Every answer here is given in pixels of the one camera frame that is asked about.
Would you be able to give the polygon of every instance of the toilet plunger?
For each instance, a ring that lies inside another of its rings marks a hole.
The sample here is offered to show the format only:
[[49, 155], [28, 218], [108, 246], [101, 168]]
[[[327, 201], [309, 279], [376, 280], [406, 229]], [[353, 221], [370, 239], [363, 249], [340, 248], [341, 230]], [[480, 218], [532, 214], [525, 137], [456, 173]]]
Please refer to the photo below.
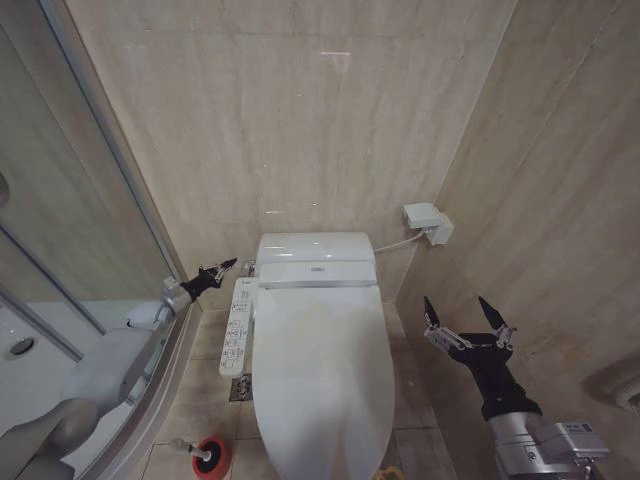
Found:
[[194, 447], [182, 438], [171, 440], [171, 446], [178, 452], [191, 455], [193, 473], [207, 480], [222, 480], [229, 471], [231, 455], [222, 439], [207, 437]]

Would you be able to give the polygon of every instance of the cable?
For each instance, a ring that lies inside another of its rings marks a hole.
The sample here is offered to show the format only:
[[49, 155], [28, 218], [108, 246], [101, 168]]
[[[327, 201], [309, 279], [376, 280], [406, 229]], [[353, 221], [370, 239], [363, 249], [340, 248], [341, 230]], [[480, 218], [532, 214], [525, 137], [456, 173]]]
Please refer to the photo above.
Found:
[[378, 247], [376, 248], [373, 253], [380, 253], [380, 252], [384, 252], [385, 250], [390, 250], [392, 248], [395, 247], [399, 247], [400, 245], [404, 245], [405, 243], [411, 243], [415, 240], [418, 240], [422, 235], [424, 235], [426, 233], [426, 229], [421, 229], [420, 233], [418, 233], [417, 235], [411, 237], [411, 238], [407, 238], [406, 240], [403, 240], [401, 242], [398, 243], [394, 243], [393, 245], [385, 245], [384, 247]]

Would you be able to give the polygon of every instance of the shower drain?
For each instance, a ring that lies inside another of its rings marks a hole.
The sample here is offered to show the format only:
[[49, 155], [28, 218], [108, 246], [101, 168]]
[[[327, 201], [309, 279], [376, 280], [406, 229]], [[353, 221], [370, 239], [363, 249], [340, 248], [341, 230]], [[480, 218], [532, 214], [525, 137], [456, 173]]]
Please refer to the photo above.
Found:
[[36, 339], [33, 337], [21, 338], [4, 352], [4, 358], [5, 360], [20, 358], [33, 350], [35, 345]]

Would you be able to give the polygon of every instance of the beige marble wall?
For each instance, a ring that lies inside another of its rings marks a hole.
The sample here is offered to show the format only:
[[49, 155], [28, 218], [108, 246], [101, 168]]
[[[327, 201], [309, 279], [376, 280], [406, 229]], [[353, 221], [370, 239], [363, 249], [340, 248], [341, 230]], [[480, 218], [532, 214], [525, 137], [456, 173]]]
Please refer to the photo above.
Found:
[[459, 331], [489, 328], [485, 296], [548, 419], [595, 425], [605, 478], [640, 475], [640, 418], [608, 396], [638, 374], [638, 18], [635, 0], [518, 3], [437, 199], [453, 240], [420, 245], [398, 296], [461, 480], [495, 475], [491, 435], [470, 374], [422, 337], [422, 295]]
[[[514, 1], [67, 4], [193, 272], [262, 232], [408, 236], [400, 207], [440, 190]], [[385, 300], [413, 251], [379, 256]]]

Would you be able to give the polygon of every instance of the white plunger handle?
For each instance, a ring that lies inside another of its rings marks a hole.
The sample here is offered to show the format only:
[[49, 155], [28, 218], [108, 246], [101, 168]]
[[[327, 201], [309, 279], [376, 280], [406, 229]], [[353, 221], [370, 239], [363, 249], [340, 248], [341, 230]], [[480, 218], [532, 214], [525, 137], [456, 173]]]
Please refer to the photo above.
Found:
[[194, 447], [189, 442], [186, 442], [182, 438], [174, 438], [171, 440], [171, 446], [176, 452], [185, 453], [193, 457], [199, 457], [205, 462], [211, 460], [211, 452], [203, 452], [199, 448]]

